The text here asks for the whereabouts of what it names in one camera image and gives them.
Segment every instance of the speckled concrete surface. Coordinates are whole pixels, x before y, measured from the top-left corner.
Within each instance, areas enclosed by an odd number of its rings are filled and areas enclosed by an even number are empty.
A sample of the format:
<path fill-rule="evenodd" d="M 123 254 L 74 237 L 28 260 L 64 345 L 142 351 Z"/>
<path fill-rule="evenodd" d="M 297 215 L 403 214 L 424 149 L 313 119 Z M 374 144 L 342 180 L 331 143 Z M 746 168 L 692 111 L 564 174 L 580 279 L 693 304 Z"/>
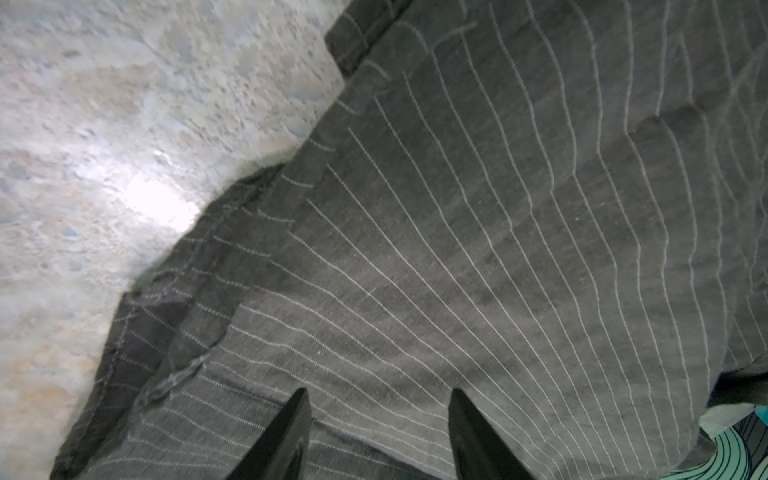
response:
<path fill-rule="evenodd" d="M 349 0 L 0 0 L 0 478 L 44 478 L 121 292 L 342 87 Z"/>

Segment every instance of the gray fabric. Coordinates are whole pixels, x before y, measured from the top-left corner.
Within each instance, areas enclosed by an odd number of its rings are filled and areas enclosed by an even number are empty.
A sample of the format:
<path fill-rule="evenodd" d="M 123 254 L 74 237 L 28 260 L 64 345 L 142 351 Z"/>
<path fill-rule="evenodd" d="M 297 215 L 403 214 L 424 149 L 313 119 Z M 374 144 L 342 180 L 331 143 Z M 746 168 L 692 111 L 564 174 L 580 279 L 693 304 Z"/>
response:
<path fill-rule="evenodd" d="M 411 0 L 355 0 L 326 35 L 326 47 L 348 78 Z"/>
<path fill-rule="evenodd" d="M 310 478 L 454 477 L 455 386 L 537 478 L 670 470 L 768 352 L 765 4 L 398 3 L 126 297 L 52 476 L 224 478 L 299 386 Z"/>

